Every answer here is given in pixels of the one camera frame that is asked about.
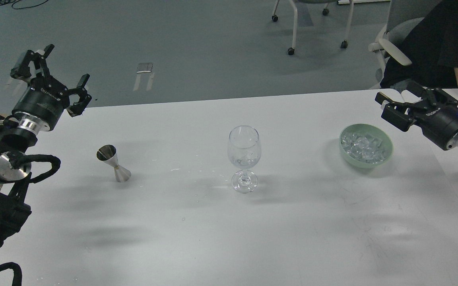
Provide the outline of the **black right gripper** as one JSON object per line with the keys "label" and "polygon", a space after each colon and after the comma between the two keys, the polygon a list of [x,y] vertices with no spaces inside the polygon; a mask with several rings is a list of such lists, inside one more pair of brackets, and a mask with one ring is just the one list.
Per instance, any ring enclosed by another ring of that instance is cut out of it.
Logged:
{"label": "black right gripper", "polygon": [[428,88],[415,81],[407,91],[418,97],[415,103],[396,102],[383,92],[375,101],[382,107],[381,118],[406,132],[412,125],[442,150],[458,148],[458,100],[440,88]]}

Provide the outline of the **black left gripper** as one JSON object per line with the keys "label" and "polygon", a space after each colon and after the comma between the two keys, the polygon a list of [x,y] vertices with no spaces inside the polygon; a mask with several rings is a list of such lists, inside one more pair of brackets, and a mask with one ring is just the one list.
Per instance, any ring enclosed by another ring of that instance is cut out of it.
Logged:
{"label": "black left gripper", "polygon": [[[56,127],[65,109],[71,117],[80,116],[92,100],[86,88],[90,78],[89,73],[81,76],[78,85],[72,89],[67,89],[58,80],[52,80],[46,59],[54,48],[54,44],[49,44],[42,53],[27,50],[10,71],[11,78],[28,84],[24,95],[12,110],[13,116],[18,119],[23,114],[35,116],[44,122],[46,131]],[[63,92],[65,98],[60,97],[59,93]],[[79,100],[69,105],[68,98],[72,95],[77,95]]]}

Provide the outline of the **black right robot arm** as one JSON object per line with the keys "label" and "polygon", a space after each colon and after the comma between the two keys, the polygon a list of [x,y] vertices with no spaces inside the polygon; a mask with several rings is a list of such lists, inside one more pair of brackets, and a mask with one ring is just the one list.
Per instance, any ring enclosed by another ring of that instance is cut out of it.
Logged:
{"label": "black right robot arm", "polygon": [[458,100],[440,88],[422,87],[411,82],[407,91],[419,98],[415,103],[398,102],[378,92],[375,101],[382,107],[381,117],[406,132],[413,125],[444,151],[458,148]]}

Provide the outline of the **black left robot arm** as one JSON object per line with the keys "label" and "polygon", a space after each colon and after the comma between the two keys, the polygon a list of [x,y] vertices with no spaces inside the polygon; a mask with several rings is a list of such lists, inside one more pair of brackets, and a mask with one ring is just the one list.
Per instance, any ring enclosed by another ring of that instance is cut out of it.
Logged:
{"label": "black left robot arm", "polygon": [[[85,87],[89,74],[68,88],[55,79],[46,64],[54,45],[43,51],[26,51],[11,69],[11,78],[27,84],[11,113],[0,115],[0,248],[8,237],[19,232],[31,215],[25,203],[29,185],[39,183],[60,168],[53,155],[28,155],[42,131],[52,131],[64,112],[80,116],[91,101]],[[22,284],[22,270],[14,262],[0,264],[0,272],[11,270],[13,286]]]}

